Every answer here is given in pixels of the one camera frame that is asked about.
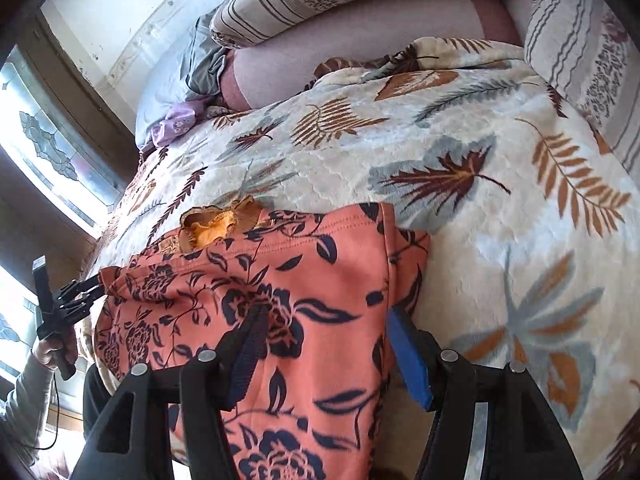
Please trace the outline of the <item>person's left hand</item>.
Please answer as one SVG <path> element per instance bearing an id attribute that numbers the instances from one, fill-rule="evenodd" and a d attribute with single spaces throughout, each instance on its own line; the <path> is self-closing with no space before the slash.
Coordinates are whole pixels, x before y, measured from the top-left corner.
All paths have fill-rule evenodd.
<path id="1" fill-rule="evenodd" d="M 32 346 L 32 354 L 36 360 L 47 367 L 55 370 L 58 367 L 55 361 L 55 352 L 65 350 L 65 359 L 70 364 L 75 364 L 78 358 L 77 339 L 73 326 L 66 327 L 62 336 L 51 336 L 48 339 L 36 339 Z"/>

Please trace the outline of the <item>grey sleeve left forearm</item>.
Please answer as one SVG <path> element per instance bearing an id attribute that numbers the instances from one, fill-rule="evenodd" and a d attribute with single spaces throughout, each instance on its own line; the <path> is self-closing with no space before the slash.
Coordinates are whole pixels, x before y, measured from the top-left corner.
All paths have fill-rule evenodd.
<path id="1" fill-rule="evenodd" d="M 37 460 L 39 438 L 47 420 L 53 370 L 29 353 L 14 389 L 1 402 L 1 443 L 30 468 Z"/>

